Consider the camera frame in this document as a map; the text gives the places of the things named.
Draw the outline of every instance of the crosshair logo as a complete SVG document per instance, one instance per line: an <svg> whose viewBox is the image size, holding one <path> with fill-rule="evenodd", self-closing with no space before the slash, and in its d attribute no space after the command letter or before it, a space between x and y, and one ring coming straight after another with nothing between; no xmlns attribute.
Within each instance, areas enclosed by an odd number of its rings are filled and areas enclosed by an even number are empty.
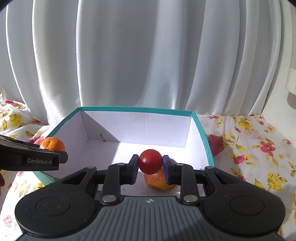
<svg viewBox="0 0 296 241"><path fill-rule="evenodd" d="M146 200L146 202L147 202L147 203L149 203L149 204L151 204L151 203L153 203L153 202L154 202L154 200L153 200L153 199L151 199L151 198L149 198L149 199L147 199L147 200Z"/></svg>

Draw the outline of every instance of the gray ribbed panel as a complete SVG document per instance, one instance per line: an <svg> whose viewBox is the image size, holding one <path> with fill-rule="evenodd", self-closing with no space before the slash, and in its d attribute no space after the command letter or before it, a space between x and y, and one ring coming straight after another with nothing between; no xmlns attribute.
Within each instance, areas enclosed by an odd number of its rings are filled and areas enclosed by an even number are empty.
<svg viewBox="0 0 296 241"><path fill-rule="evenodd" d="M238 238L212 227L196 207L178 203L174 197L125 197L113 207L103 207L95 220L76 234L54 241L283 241L270 234ZM18 241L41 241L22 235Z"/></svg>

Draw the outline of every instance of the teal box rim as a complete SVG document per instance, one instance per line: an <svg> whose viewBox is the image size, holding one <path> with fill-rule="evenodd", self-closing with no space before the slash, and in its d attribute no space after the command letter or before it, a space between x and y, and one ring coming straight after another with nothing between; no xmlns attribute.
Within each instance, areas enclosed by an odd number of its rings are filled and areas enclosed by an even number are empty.
<svg viewBox="0 0 296 241"><path fill-rule="evenodd" d="M153 114L163 114L163 115L179 115L179 116L187 116L192 117L195 125L200 133L202 138L203 145L205 147L205 151L207 154L207 160L210 166L215 166L213 155L211 152L211 148L209 142L207 140L207 136L205 131L198 120L198 117L194 111L188 110L171 110L171 109L158 109L158 108L149 108L149 107L126 107L126 106L83 106L78 107L74 111L72 111L65 119L63 119L48 135L48 137L53 137L58 130L69 120L71 119L77 112L79 111L113 111L113 112L141 112L141 113L153 113ZM36 177L43 183L43 185L48 185L54 182L53 177L50 175L36 171L34 172Z"/></svg>

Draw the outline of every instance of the red fruit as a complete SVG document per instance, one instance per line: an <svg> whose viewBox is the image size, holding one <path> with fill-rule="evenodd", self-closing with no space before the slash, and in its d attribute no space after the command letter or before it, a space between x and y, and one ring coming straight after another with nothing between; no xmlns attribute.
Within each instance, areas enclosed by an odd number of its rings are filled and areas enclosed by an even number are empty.
<svg viewBox="0 0 296 241"><path fill-rule="evenodd" d="M162 155L153 149L143 151L139 156L138 165L140 170L148 175L155 174L163 166Z"/></svg>
<svg viewBox="0 0 296 241"><path fill-rule="evenodd" d="M5 186L5 180L2 174L0 173L0 187L4 187L4 186Z"/></svg>

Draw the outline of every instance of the curtain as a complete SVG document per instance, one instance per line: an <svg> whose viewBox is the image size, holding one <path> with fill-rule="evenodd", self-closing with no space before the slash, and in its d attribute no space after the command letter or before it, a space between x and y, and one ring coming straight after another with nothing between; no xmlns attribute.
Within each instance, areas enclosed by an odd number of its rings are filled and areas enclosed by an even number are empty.
<svg viewBox="0 0 296 241"><path fill-rule="evenodd" d="M278 0L13 0L0 86L49 123L97 105L260 114L280 41Z"/></svg>

